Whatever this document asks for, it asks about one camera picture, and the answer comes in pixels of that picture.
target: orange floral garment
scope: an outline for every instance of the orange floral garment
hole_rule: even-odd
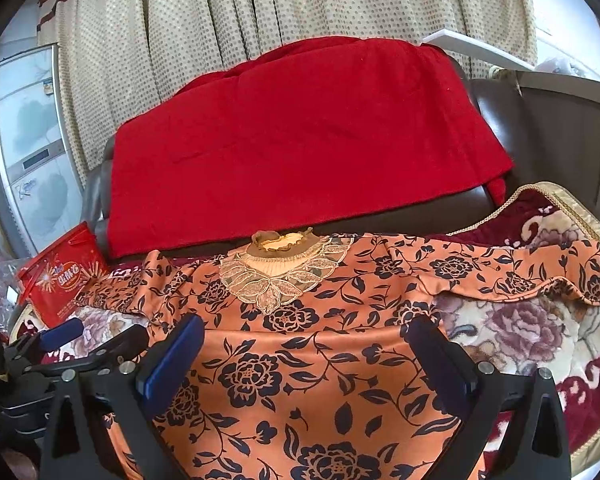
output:
[[[432,298],[447,290],[600,304],[600,243],[588,240],[514,250],[334,235],[277,276],[244,254],[174,267],[154,251],[141,270],[101,279],[77,298],[143,314],[152,342],[184,313],[205,321],[199,356],[154,420],[194,479],[417,480],[459,421],[405,340],[413,316],[437,319]],[[110,435],[139,478],[117,425]]]

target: refrigerator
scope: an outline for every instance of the refrigerator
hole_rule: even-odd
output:
[[[0,180],[14,227],[35,256],[80,221],[82,184],[62,120],[58,46],[0,61]],[[6,212],[0,211],[0,218]]]

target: black clamp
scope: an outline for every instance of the black clamp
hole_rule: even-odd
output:
[[[426,316],[411,321],[407,340],[445,409],[462,421],[424,479],[468,478],[501,412],[513,414],[488,479],[571,478],[564,415],[548,368],[528,377],[475,364]]]
[[[64,326],[69,340],[77,328]],[[50,338],[62,339],[52,336],[46,334],[45,344],[45,334],[25,335],[6,349],[9,381],[0,391],[5,438],[44,436],[40,478],[124,478],[104,418],[113,413],[146,480],[189,480],[152,418],[168,409],[200,351],[202,319],[182,316],[167,339],[148,350],[146,329],[133,325],[85,358],[39,364]]]

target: curtain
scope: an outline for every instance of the curtain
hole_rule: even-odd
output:
[[[417,43],[440,28],[536,62],[532,0],[40,0],[38,43],[59,44],[64,122],[84,180],[120,124],[203,73],[303,38]],[[454,57],[486,76],[483,62]]]

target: red box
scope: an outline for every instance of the red box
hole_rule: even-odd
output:
[[[27,298],[49,328],[61,324],[76,307],[75,297],[92,278],[107,272],[95,236],[86,222],[58,238],[18,271]]]

